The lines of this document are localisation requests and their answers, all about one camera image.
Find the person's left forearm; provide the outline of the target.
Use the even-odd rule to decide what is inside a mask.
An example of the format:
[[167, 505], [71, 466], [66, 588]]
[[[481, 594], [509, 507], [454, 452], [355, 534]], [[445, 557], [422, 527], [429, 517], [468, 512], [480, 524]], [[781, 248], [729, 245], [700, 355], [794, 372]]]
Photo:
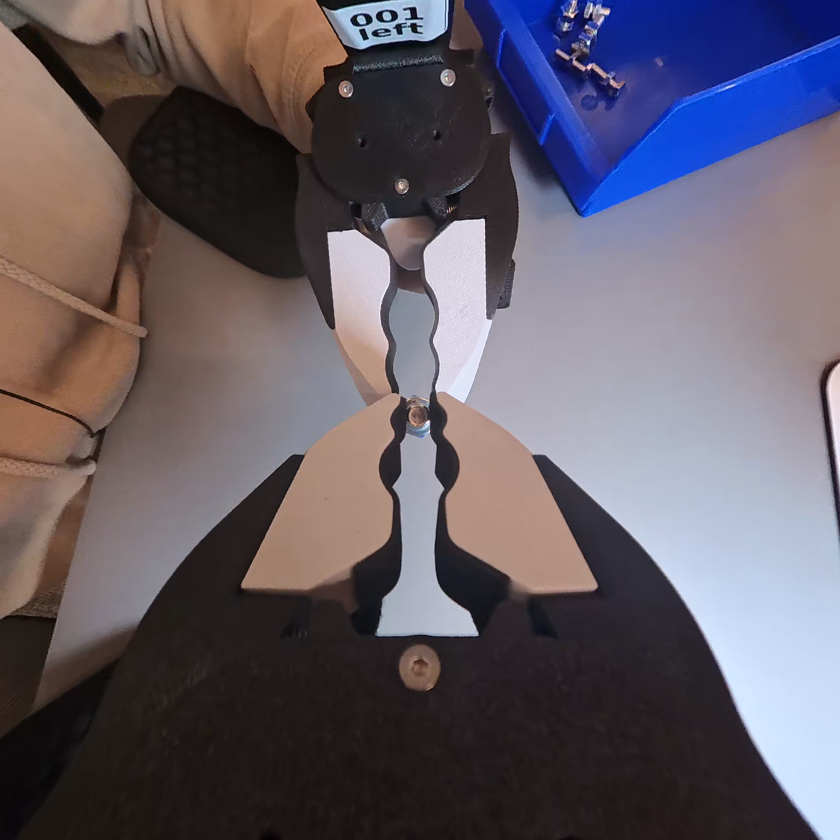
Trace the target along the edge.
[[121, 35], [143, 73], [237, 107], [311, 149], [306, 110], [347, 52], [313, 1], [127, 2]]

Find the blue plastic bin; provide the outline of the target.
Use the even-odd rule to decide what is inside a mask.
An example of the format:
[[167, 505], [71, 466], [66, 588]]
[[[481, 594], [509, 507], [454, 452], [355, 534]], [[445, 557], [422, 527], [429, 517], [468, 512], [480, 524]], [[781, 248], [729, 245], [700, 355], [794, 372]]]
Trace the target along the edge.
[[599, 213], [838, 110], [839, 3], [623, 1], [565, 67], [562, 2], [465, 2], [486, 55], [574, 208]]

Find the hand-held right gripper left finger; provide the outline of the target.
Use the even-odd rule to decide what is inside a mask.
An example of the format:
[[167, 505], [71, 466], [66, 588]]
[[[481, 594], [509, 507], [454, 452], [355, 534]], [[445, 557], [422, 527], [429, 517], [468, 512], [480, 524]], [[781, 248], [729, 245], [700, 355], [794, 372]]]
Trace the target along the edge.
[[379, 612], [402, 567], [404, 400], [388, 395], [303, 456], [242, 580], [244, 592], [337, 595]]

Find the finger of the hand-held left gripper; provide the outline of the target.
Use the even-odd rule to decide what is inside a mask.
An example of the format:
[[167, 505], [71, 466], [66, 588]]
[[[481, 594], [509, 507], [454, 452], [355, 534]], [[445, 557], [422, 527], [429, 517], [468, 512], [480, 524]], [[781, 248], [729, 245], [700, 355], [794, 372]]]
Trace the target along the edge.
[[474, 384], [491, 327], [486, 257], [484, 219], [452, 222], [423, 249], [423, 284], [435, 312], [433, 388], [461, 402]]
[[333, 332], [366, 402], [399, 393], [390, 325], [396, 273], [389, 252], [362, 232], [329, 232]]

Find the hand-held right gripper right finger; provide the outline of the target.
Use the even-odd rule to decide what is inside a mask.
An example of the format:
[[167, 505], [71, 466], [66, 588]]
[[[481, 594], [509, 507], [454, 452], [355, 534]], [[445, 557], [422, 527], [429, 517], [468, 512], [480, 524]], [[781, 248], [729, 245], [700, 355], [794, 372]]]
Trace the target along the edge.
[[445, 392], [434, 395], [437, 582], [464, 608], [583, 595], [597, 582], [531, 451]]

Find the person's torso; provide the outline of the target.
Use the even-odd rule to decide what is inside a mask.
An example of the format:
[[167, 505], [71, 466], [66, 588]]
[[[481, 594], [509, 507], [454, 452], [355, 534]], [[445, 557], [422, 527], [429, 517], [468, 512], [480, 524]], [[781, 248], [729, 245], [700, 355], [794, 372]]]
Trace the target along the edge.
[[153, 237], [123, 163], [5, 26], [1, 49], [1, 610], [55, 584], [49, 546], [96, 468], [147, 335]]

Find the black wrist rest pad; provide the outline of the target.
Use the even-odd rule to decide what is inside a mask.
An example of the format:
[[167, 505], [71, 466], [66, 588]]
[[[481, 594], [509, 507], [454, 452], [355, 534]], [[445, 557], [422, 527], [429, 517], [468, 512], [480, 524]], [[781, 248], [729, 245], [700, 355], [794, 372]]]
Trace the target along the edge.
[[164, 215], [262, 275], [305, 275], [295, 233], [298, 150], [205, 93], [176, 87], [129, 148], [129, 172]]

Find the white document stand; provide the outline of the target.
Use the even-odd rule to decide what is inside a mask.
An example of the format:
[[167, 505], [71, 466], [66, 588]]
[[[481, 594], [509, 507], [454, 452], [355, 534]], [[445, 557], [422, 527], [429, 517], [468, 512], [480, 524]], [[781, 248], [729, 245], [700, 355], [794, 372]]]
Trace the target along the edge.
[[826, 452], [832, 481], [836, 523], [839, 524], [839, 359], [832, 360], [821, 377], [822, 414]]

